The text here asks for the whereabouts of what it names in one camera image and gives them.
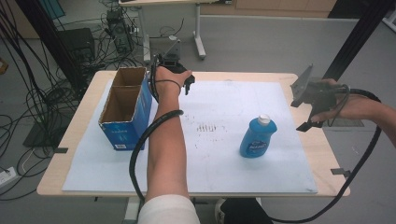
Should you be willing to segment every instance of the wooden table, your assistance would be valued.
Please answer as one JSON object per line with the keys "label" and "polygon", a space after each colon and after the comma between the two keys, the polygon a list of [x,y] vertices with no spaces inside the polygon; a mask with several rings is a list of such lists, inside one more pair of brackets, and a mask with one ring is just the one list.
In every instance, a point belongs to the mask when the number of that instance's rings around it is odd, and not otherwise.
{"label": "wooden table", "polygon": [[143,12],[143,6],[157,6],[157,5],[174,5],[174,4],[195,4],[195,31],[193,32],[195,44],[198,49],[198,54],[201,59],[206,57],[204,45],[201,40],[201,3],[211,3],[216,0],[134,0],[122,3],[119,1],[121,7],[135,7],[140,21],[140,28],[143,36],[143,59],[145,63],[150,62],[150,51],[149,51],[149,35],[146,33],[145,28],[145,16]]}
{"label": "wooden table", "polygon": [[[76,115],[73,117],[59,147],[67,147],[66,153],[56,153],[44,174],[37,192],[48,196],[135,196],[134,193],[120,192],[89,192],[89,191],[63,191],[62,187],[71,167],[72,160],[78,143],[85,133],[107,82],[114,78],[116,71],[100,71],[94,76],[90,87],[81,101]],[[290,85],[297,79],[294,74],[279,73],[222,73],[222,72],[194,72],[197,81],[200,80],[234,80],[256,82],[278,82],[285,94],[287,103],[292,101]],[[290,107],[295,127],[306,121],[310,113],[310,105],[300,105],[298,108]],[[318,187],[317,194],[305,196],[335,196],[345,182],[342,175],[333,175],[331,169],[339,168],[332,153],[332,149],[321,129],[313,128],[307,133],[298,133],[305,155],[311,167]],[[243,195],[252,197],[276,196],[275,194]]]}

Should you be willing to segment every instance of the power strip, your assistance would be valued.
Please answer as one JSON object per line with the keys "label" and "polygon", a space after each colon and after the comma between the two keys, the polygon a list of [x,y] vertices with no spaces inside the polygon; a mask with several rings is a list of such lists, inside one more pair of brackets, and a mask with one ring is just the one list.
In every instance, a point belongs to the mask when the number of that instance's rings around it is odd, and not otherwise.
{"label": "power strip", "polygon": [[14,179],[18,178],[17,174],[15,173],[14,167],[9,167],[8,172],[3,171],[0,173],[0,188],[11,183]]}

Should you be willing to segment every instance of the bottle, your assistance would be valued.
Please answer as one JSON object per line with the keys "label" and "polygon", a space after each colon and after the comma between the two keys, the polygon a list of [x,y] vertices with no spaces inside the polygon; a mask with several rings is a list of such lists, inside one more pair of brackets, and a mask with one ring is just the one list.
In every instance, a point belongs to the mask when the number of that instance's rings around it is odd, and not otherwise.
{"label": "bottle", "polygon": [[260,115],[249,123],[249,128],[242,140],[239,152],[243,157],[262,156],[270,145],[271,135],[277,127],[268,115]]}

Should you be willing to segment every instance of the human arm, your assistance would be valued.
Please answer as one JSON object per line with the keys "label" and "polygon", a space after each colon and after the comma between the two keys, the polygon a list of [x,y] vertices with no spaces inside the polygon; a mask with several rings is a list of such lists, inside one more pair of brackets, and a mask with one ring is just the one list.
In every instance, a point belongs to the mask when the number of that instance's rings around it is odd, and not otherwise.
{"label": "human arm", "polygon": [[[336,84],[334,80],[328,80],[330,84]],[[338,95],[340,102],[344,95]],[[331,111],[316,114],[311,121],[318,122],[332,119],[336,116],[339,107]],[[388,136],[392,144],[396,147],[396,110],[388,105],[381,104],[365,96],[351,94],[339,113],[342,119],[368,119],[377,124]]]}
{"label": "human arm", "polygon": [[[173,80],[183,86],[191,71],[173,74],[164,67],[157,67],[156,80]],[[167,112],[178,110],[179,86],[172,81],[156,82],[159,104],[154,119]],[[175,117],[160,125],[149,137],[148,192],[146,202],[164,194],[189,197],[186,177],[186,146],[180,118]]]}

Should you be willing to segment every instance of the black pole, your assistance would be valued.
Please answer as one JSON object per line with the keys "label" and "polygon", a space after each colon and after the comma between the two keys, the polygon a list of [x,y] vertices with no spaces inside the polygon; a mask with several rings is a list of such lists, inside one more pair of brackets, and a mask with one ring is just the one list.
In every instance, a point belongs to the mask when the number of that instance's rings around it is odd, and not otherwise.
{"label": "black pole", "polygon": [[372,1],[346,39],[343,47],[338,51],[323,78],[338,80],[344,74],[393,3],[394,0]]}
{"label": "black pole", "polygon": [[16,0],[21,11],[46,45],[55,62],[64,72],[70,85],[81,98],[88,87],[81,71],[60,39],[57,29],[39,0]]}

